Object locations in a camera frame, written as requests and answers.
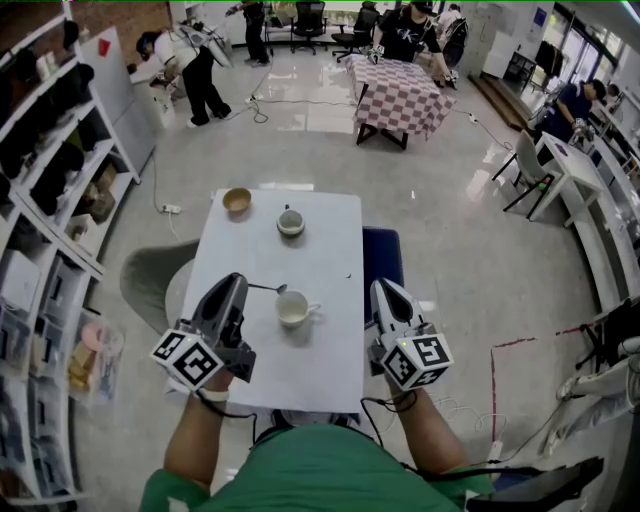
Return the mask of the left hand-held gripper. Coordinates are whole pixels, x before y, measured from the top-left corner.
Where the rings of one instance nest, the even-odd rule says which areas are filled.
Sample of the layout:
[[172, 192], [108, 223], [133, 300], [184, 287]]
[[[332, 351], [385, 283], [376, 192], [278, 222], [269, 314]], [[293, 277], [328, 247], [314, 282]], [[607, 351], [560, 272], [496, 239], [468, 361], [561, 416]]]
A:
[[250, 382], [256, 353], [241, 334], [248, 293], [244, 275], [225, 276], [201, 298], [190, 320], [165, 331], [150, 358], [190, 391], [222, 369]]

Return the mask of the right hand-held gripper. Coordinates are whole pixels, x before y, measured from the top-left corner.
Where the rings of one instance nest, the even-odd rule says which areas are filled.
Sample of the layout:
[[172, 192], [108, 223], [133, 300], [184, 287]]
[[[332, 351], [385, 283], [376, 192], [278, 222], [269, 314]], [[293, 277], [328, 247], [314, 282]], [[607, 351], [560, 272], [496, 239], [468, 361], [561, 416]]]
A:
[[373, 338], [369, 365], [402, 391], [434, 383], [453, 365], [445, 336], [438, 332], [424, 304], [401, 285], [379, 278], [369, 290]]

